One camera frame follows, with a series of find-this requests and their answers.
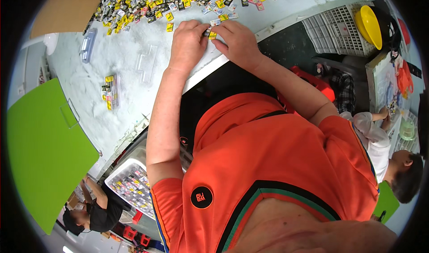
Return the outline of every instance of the person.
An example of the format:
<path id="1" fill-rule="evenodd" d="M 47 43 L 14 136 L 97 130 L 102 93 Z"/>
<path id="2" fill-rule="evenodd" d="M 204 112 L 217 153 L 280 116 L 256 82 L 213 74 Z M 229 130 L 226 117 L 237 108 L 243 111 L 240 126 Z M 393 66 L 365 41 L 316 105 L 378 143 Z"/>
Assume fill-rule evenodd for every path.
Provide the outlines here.
<path id="1" fill-rule="evenodd" d="M 225 94 L 198 118 L 194 158 L 183 173 L 181 95 L 209 26 L 190 20 L 175 30 L 148 130 L 147 175 L 166 252 L 386 252 L 396 235 L 370 220 L 378 183 L 352 123 L 264 56 L 236 21 L 214 26 L 226 44 L 212 43 L 301 116 L 264 93 Z"/>
<path id="2" fill-rule="evenodd" d="M 390 116 L 387 107 L 379 113 L 361 112 L 351 116 L 345 111 L 340 116 L 353 122 L 357 129 L 356 133 L 373 163 L 378 183 L 387 181 L 399 202 L 411 202 L 420 188 L 423 160 L 419 154 L 407 150 L 396 151 L 389 159 L 391 144 L 386 131 L 390 128 Z M 378 120 L 383 120 L 381 127 L 373 123 Z"/>
<path id="3" fill-rule="evenodd" d="M 92 200 L 87 187 L 92 190 L 95 199 Z M 123 210 L 131 211 L 131 206 L 111 191 L 104 183 L 99 186 L 88 175 L 79 185 L 85 198 L 83 209 L 69 210 L 63 215 L 65 227 L 74 235 L 79 235 L 85 229 L 96 232 L 107 232 L 111 230 L 121 218 Z"/>

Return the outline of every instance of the orange t-shirt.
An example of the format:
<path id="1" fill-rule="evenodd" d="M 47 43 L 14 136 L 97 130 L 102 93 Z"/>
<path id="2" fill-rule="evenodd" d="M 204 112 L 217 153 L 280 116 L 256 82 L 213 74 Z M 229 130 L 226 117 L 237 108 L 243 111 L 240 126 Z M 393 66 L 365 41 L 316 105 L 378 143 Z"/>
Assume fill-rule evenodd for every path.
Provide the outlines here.
<path id="1" fill-rule="evenodd" d="M 151 189 L 166 250 L 223 252 L 234 247 L 264 198 L 293 202 L 322 222 L 369 220 L 378 199 L 372 164 L 351 122 L 314 126 L 282 114 L 272 97 L 243 93 L 200 119 L 194 159 L 183 180 Z"/>

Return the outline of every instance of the green cutting board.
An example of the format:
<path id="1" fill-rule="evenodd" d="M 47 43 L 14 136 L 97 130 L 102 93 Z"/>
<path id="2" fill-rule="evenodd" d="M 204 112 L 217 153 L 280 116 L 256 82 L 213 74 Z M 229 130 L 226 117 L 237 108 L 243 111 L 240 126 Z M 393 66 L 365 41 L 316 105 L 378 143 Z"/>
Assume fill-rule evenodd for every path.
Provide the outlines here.
<path id="1" fill-rule="evenodd" d="M 22 96 L 7 112 L 13 180 L 25 206 L 47 234 L 99 158 L 70 103 L 58 79 L 52 79 Z"/>
<path id="2" fill-rule="evenodd" d="M 396 211 L 396 209 L 400 207 L 400 203 L 393 195 L 392 189 L 389 187 L 386 181 L 383 181 L 378 186 L 380 187 L 380 195 L 378 196 L 378 202 L 373 214 L 379 217 L 385 210 L 386 216 L 384 216 L 382 223 L 386 223 Z"/>

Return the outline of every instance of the white shirt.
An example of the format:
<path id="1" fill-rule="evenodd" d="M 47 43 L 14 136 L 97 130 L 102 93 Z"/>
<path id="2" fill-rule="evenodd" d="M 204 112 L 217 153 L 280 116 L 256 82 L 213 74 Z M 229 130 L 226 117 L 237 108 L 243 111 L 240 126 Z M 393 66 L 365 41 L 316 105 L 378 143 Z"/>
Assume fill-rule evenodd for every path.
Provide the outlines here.
<path id="1" fill-rule="evenodd" d="M 352 117 L 350 112 L 345 111 L 340 116 L 354 124 L 356 134 L 372 162 L 377 181 L 381 183 L 389 165 L 390 140 L 387 133 L 375 126 L 370 112 L 361 112 Z"/>

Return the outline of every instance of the table surface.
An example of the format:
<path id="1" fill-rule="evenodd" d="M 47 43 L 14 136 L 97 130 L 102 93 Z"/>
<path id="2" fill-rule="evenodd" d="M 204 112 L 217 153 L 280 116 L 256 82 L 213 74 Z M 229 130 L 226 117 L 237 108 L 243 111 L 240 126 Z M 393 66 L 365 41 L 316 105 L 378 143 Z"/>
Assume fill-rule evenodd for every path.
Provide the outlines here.
<path id="1" fill-rule="evenodd" d="M 258 41 L 293 25 L 307 17 L 341 5 L 360 0 L 266 0 L 265 10 L 258 11 L 255 6 L 242 7 L 240 0 L 236 13 L 237 21 L 252 32 Z M 173 12 L 174 29 L 181 21 L 197 19 L 209 23 L 217 15 L 201 13 L 201 7 L 195 3 L 190 9 Z M 92 28 L 98 29 L 91 60 L 83 64 L 79 55 L 83 36 L 81 33 L 61 33 L 55 52 L 48 56 L 49 67 L 60 80 L 67 98 L 72 100 L 80 119 L 80 126 L 103 156 L 89 170 L 89 174 L 99 179 L 123 149 L 133 140 L 150 119 L 155 96 L 162 73 L 169 62 L 173 32 L 166 32 L 166 18 L 151 24 L 142 20 L 132 23 L 129 32 L 107 36 L 107 28 L 100 22 L 94 22 Z M 148 45 L 158 47 L 151 82 L 140 82 L 140 74 L 135 71 L 137 55 L 144 52 Z M 192 70 L 185 91 L 192 88 L 228 59 L 209 42 L 203 58 Z M 119 107 L 107 110 L 101 99 L 100 87 L 104 77 L 116 74 L 119 91 Z"/>

